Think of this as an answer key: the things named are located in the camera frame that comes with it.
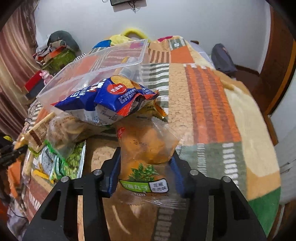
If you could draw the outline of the gold biscuit pack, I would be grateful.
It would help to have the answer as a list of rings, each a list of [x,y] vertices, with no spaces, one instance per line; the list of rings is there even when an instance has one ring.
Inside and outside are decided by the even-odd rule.
[[[21,133],[14,145],[14,150],[27,145],[29,150],[34,153],[38,153],[44,147],[44,141],[46,139],[47,130],[50,121],[56,116],[54,112],[47,112],[45,109],[41,109],[37,115],[37,119],[32,128],[26,133]]]

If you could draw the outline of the clear bag brown biscuits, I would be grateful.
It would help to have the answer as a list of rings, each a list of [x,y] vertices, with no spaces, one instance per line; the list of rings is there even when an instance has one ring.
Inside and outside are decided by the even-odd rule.
[[[77,142],[110,129],[110,125],[96,126],[67,113],[55,116],[49,123],[45,144],[61,160],[67,159]]]

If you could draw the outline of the blue chips bag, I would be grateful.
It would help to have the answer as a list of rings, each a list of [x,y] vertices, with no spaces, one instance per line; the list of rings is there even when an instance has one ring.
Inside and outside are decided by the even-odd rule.
[[[159,93],[120,75],[77,90],[54,106],[95,126],[111,125],[154,103]]]

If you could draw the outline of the orange snack balls bag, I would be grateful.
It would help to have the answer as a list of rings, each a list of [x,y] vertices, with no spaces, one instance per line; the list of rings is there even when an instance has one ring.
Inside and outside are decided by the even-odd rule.
[[[120,145],[118,197],[131,205],[151,203],[185,209],[169,161],[179,143],[175,132],[156,117],[130,116],[115,124]]]

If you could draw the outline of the yellow fries snack packet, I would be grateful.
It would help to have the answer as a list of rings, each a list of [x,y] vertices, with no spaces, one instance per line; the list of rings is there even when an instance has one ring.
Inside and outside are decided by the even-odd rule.
[[[50,180],[50,174],[53,169],[53,161],[49,157],[44,157],[42,152],[35,155],[31,151],[27,151],[22,167],[22,178],[25,184],[28,184],[32,175],[37,175],[49,183],[54,184],[53,180]]]

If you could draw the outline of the green pea snack packet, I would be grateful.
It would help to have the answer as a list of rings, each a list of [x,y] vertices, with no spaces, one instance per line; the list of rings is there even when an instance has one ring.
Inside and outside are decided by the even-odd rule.
[[[70,179],[82,177],[86,156],[86,141],[76,143],[72,153],[66,159],[58,154],[49,143],[45,144],[41,152],[43,158],[49,157],[53,161],[50,180],[53,180],[54,183],[64,176],[68,176]]]

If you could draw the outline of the red and black box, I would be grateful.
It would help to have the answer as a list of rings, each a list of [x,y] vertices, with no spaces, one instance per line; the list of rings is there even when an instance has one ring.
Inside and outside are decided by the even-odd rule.
[[[34,99],[44,88],[44,80],[41,76],[42,72],[36,72],[24,85],[25,97],[28,100]]]

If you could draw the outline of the pink plush toy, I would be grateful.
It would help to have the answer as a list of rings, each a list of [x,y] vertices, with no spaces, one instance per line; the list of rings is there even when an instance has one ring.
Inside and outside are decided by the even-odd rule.
[[[47,85],[53,78],[53,76],[47,70],[42,70],[40,76],[43,79],[44,85]]]

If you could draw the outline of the striped pink curtain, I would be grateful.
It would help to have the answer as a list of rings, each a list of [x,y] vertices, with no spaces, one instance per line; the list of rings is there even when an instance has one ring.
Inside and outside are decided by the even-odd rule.
[[[34,11],[38,1],[17,1],[1,23],[1,132],[16,139],[28,117],[25,83],[40,69]]]

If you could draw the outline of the patchwork striped bed blanket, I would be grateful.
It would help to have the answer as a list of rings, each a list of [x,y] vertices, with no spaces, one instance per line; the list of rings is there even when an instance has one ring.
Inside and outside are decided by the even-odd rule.
[[[232,178],[268,236],[279,205],[280,170],[257,103],[241,82],[214,70],[180,36],[159,40],[149,43],[144,83],[159,91],[159,105],[181,139],[177,153],[207,176]],[[99,168],[117,146],[116,134],[89,138],[84,171]],[[33,174],[22,195],[27,210],[18,215],[31,221],[52,188]],[[130,206],[119,199],[121,188],[103,200],[111,240],[180,240],[187,210]]]

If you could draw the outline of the pile of clothes and bags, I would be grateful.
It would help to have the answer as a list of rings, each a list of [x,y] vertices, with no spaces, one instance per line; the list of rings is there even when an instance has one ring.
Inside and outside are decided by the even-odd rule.
[[[80,47],[72,35],[64,30],[59,30],[49,35],[45,44],[36,49],[33,58],[42,70],[55,75],[81,53]]]

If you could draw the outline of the clear plastic storage bin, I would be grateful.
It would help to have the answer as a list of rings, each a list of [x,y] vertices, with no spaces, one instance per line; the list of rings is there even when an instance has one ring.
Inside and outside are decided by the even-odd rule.
[[[113,75],[121,75],[144,85],[142,66],[149,61],[148,40],[135,40],[113,47],[97,48],[83,58],[69,63],[37,95],[49,112],[56,102],[72,93]]]

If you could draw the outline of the dark grey backpack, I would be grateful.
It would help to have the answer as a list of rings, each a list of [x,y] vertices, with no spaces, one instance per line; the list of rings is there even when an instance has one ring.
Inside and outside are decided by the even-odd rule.
[[[237,68],[233,63],[225,46],[221,43],[216,44],[211,52],[211,60],[216,70],[223,72],[226,75],[232,75],[237,72]]]

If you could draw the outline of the wall mounted television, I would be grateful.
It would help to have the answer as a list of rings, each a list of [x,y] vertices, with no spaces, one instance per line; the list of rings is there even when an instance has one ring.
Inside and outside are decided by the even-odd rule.
[[[124,3],[131,4],[131,3],[134,3],[134,1],[133,0],[110,0],[111,6],[116,6]]]

